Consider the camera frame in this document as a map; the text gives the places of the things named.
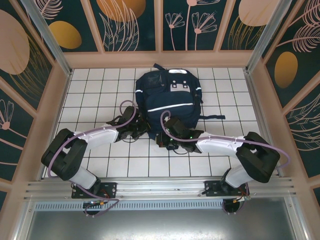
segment dark teal wallpaper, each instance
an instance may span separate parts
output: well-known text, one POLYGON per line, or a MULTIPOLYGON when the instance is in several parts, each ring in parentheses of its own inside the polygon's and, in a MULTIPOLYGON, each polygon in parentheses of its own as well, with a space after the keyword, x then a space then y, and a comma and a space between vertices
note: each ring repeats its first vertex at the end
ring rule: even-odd
POLYGON ((106 52, 155 51, 154 0, 90 0, 106 52))
POLYGON ((0 89, 0 178, 11 181, 33 117, 0 89))
POLYGON ((34 2, 63 52, 98 51, 80 0, 34 2))
POLYGON ((9 3, 0 2, 0 79, 38 108, 52 65, 9 3))
POLYGON ((309 178, 320 174, 320 84, 287 115, 292 136, 309 178))
POLYGON ((320 187, 314 188, 313 192, 320 207, 320 187))
POLYGON ((163 50, 213 50, 225 6, 225 0, 164 0, 163 50))
POLYGON ((320 8, 306 0, 266 63, 284 107, 320 71, 320 8))
POLYGON ((5 191, 0 191, 0 212, 1 212, 2 206, 4 205, 6 196, 7 196, 7 193, 5 191))
POLYGON ((236 0, 221 50, 253 50, 278 1, 236 0))
POLYGON ((291 13, 292 9, 294 8, 294 6, 296 5, 296 3, 297 3, 297 0, 292 0, 288 11, 286 11, 286 13, 285 13, 285 15, 284 15, 281 23, 279 24, 277 30, 276 30, 275 33, 273 34, 272 39, 270 40, 269 44, 266 46, 266 48, 265 48, 265 50, 264 50, 264 52, 263 52, 263 54, 262 54, 262 58, 265 58, 265 56, 266 56, 266 54, 268 53, 271 45, 273 44, 274 38, 278 35, 279 31, 280 31, 281 28, 283 27, 285 21, 287 20, 288 16, 290 15, 290 13, 291 13))

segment navy backpack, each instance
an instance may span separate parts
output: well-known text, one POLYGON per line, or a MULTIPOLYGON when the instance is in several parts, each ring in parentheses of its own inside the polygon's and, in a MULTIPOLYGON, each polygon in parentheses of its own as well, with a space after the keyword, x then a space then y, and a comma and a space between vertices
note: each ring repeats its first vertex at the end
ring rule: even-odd
POLYGON ((135 84, 136 103, 142 117, 149 123, 151 139, 162 133, 160 116, 165 110, 178 117, 189 128, 195 128, 199 119, 225 119, 222 115, 200 116, 202 89, 199 79, 184 69, 159 69, 145 73, 135 84))

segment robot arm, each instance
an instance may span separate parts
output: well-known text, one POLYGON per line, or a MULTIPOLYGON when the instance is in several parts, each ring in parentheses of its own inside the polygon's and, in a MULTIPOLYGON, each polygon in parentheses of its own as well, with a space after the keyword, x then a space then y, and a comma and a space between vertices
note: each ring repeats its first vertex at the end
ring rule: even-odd
MULTIPOLYGON (((96 194, 100 190, 101 181, 90 171, 81 167, 84 154, 87 150, 121 141, 128 135, 134 139, 138 139, 139 136, 146 133, 149 130, 149 125, 137 112, 129 124, 123 127, 117 127, 129 121, 133 116, 133 113, 134 107, 129 106, 125 109, 122 116, 118 116, 114 120, 104 124, 102 130, 84 134, 68 143, 65 146, 66 150, 63 150, 58 154, 53 162, 51 170, 63 181, 71 181, 89 190, 91 193, 96 194)), ((43 154, 41 162, 49 167, 49 164, 58 149, 68 139, 79 133, 81 132, 72 132, 68 129, 62 129, 43 154)))
POLYGON ((162 133, 156 139, 160 147, 181 146, 187 152, 215 153, 239 159, 241 165, 228 169, 221 180, 222 185, 227 184, 232 188, 238 188, 252 180, 267 183, 280 159, 280 154, 277 151, 258 145, 269 144, 255 132, 249 132, 247 136, 239 136, 233 140, 223 139, 221 136, 202 130, 190 130, 176 117, 169 119, 164 126, 181 141, 174 140, 162 133), (257 144, 243 143, 241 140, 257 144))

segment white tile floor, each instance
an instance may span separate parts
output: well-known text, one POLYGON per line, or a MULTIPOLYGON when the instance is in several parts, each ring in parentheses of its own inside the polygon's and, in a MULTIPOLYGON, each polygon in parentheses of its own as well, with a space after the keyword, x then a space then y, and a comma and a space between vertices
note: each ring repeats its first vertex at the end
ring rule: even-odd
MULTIPOLYGON (((200 120, 196 129, 231 137, 259 132, 241 68, 185 68, 200 79, 202 113, 225 115, 225 120, 200 120)), ((134 100, 135 80, 155 68, 75 69, 57 132, 86 131, 120 114, 124 100, 134 100)), ((187 153, 178 155, 159 148, 147 135, 137 142, 120 141, 85 153, 82 166, 98 177, 198 177, 222 176, 240 164, 228 156, 187 153)))

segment backpack strap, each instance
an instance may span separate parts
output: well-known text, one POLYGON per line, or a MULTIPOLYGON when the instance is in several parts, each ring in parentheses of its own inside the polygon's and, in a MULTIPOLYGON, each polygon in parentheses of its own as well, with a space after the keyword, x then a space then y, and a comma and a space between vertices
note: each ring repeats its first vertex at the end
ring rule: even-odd
POLYGON ((162 66, 160 66, 159 64, 154 64, 153 65, 156 69, 159 69, 159 70, 166 70, 166 69, 164 69, 162 66))
POLYGON ((201 116, 199 117, 199 119, 226 119, 225 115, 209 115, 209 116, 201 116))

